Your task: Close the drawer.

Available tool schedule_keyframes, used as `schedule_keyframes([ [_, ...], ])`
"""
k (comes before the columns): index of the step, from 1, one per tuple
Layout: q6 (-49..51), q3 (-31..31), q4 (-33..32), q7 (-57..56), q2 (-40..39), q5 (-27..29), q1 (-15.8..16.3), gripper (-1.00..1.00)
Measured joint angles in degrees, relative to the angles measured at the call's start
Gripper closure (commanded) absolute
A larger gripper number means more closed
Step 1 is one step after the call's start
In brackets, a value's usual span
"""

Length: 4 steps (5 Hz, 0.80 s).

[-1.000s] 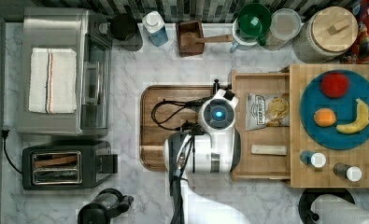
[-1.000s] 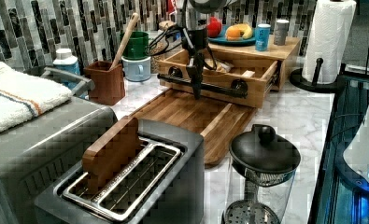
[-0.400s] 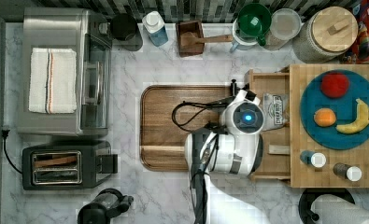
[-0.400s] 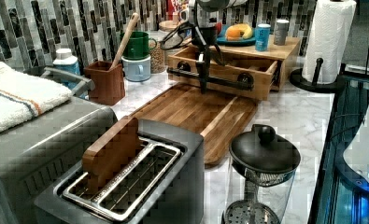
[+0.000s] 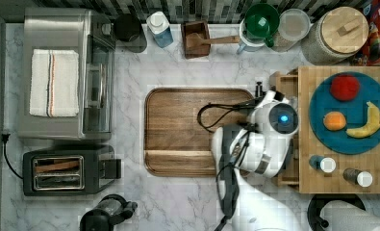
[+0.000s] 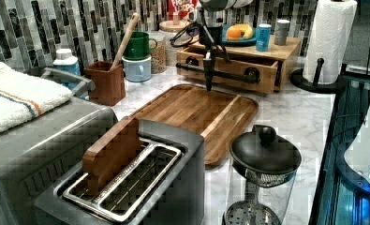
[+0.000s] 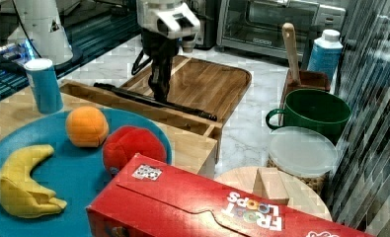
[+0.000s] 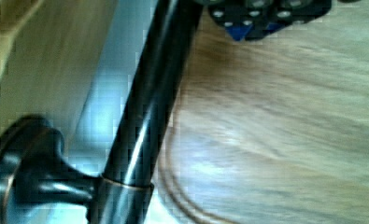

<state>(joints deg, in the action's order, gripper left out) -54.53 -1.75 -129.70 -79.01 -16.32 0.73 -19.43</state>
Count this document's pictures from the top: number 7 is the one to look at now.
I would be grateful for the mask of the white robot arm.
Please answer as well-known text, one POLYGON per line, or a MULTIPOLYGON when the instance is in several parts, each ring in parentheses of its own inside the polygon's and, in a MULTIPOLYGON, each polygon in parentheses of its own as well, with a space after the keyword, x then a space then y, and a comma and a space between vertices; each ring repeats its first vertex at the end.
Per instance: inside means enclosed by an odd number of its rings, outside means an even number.
POLYGON ((194 50, 200 20, 183 0, 136 0, 136 10, 143 49, 132 73, 140 70, 139 61, 147 55, 147 61, 152 61, 148 85, 156 101, 166 102, 173 57, 180 47, 183 52, 194 50))

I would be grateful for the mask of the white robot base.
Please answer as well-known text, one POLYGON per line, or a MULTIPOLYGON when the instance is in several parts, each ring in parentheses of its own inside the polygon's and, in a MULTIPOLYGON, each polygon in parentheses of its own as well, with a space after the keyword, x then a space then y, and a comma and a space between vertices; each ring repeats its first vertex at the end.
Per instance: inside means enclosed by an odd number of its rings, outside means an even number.
POLYGON ((70 43, 62 26, 56 0, 11 0, 18 18, 18 28, 8 37, 16 44, 22 59, 17 64, 26 68, 31 60, 49 59, 56 71, 77 64, 82 50, 70 43))

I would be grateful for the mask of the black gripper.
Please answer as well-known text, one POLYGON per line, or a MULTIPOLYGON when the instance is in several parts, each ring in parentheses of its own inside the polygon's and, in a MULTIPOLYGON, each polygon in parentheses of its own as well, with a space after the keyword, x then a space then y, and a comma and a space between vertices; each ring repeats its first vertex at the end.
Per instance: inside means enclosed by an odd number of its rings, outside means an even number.
POLYGON ((152 59, 152 72, 158 72, 158 78, 152 74, 148 85, 153 92, 154 98, 162 102, 167 101, 170 91, 170 76, 173 57, 179 52, 179 40, 168 39, 160 34, 142 30, 143 52, 152 59))

